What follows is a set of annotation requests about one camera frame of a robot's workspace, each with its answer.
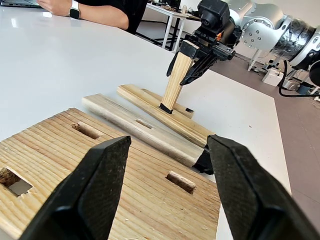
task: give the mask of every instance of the floor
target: floor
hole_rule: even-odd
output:
[[[165,26],[142,22],[138,32],[161,38]],[[274,98],[292,196],[320,233],[320,102],[312,98],[282,97],[277,87],[263,83],[263,76],[247,69],[248,62],[239,57],[211,67],[219,74]]]
[[[140,34],[143,34],[149,38],[152,39],[158,39],[158,38],[164,38],[166,31],[166,25],[161,22],[145,22],[142,21],[137,29],[137,32]],[[171,27],[170,33],[174,32],[174,28]]]

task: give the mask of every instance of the black shirt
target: black shirt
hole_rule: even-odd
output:
[[[135,34],[144,15],[148,0],[78,0],[89,6],[112,6],[124,12],[129,19],[127,31]]]

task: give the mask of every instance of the cable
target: cable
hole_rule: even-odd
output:
[[[269,55],[269,52],[267,52],[265,56],[260,56],[260,57],[258,57],[258,59],[266,58],[268,55]]]
[[[306,98],[306,97],[320,97],[320,94],[307,94],[307,95],[288,95],[288,94],[283,94],[282,93],[282,88],[283,88],[283,85],[284,85],[284,82],[285,82],[285,79],[287,77],[287,71],[288,71],[288,63],[286,60],[283,61],[284,63],[284,73],[283,73],[283,77],[279,83],[279,94],[282,96],[282,97],[286,97],[286,98]]]

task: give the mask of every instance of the table surface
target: table surface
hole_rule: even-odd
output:
[[[0,6],[0,39],[0,140],[71,107],[87,113],[81,98],[96,93],[151,120],[117,96],[117,86],[163,94],[174,56],[123,30],[43,9]],[[247,146],[291,191],[272,97],[208,70],[183,87],[178,102],[195,110],[199,124]],[[230,238],[221,211],[217,239]]]

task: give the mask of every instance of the rectangular hole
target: rectangular hole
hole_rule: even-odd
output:
[[[170,171],[165,178],[185,190],[187,193],[194,194],[196,184],[180,174]]]
[[[7,168],[0,170],[0,184],[5,186],[16,197],[21,194],[27,194],[32,185],[15,175]]]
[[[89,126],[88,124],[85,124],[84,122],[76,122],[71,125],[75,130],[79,131],[80,133],[92,138],[92,139],[98,139],[100,138],[100,132],[93,128],[92,126]]]
[[[136,121],[138,124],[141,124],[141,125],[145,126],[145,127],[148,128],[148,129],[153,129],[153,128],[154,128],[152,125],[150,125],[149,123],[147,123],[147,122],[145,122],[145,121],[143,121],[143,120],[141,120],[141,119],[136,119],[135,121]]]
[[[192,109],[190,109],[190,108],[186,108],[185,110],[186,110],[188,113],[191,113],[191,114],[194,112],[194,111],[193,111]]]

